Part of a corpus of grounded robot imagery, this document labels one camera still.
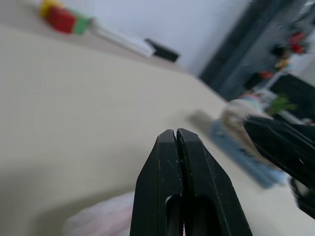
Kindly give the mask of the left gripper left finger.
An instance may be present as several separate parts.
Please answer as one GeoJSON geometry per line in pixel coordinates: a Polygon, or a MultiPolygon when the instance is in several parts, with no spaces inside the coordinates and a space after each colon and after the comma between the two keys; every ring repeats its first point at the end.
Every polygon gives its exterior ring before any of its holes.
{"type": "Polygon", "coordinates": [[[181,236],[181,182],[173,130],[158,135],[136,182],[130,235],[181,236]]]}

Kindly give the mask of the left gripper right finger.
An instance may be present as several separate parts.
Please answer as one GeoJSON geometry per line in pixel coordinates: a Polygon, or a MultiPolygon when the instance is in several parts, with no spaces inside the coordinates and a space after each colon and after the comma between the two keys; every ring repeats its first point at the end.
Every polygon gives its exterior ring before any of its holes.
{"type": "Polygon", "coordinates": [[[199,136],[177,130],[185,234],[250,236],[248,221],[233,184],[199,136]]]}

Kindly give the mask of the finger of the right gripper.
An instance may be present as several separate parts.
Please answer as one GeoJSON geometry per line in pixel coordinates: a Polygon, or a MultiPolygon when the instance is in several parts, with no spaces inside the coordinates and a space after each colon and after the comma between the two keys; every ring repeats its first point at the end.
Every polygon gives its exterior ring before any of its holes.
{"type": "Polygon", "coordinates": [[[315,177],[315,128],[247,116],[243,119],[258,152],[294,178],[315,177]]]}
{"type": "Polygon", "coordinates": [[[298,208],[315,219],[315,191],[294,178],[291,178],[289,183],[298,208]]]}

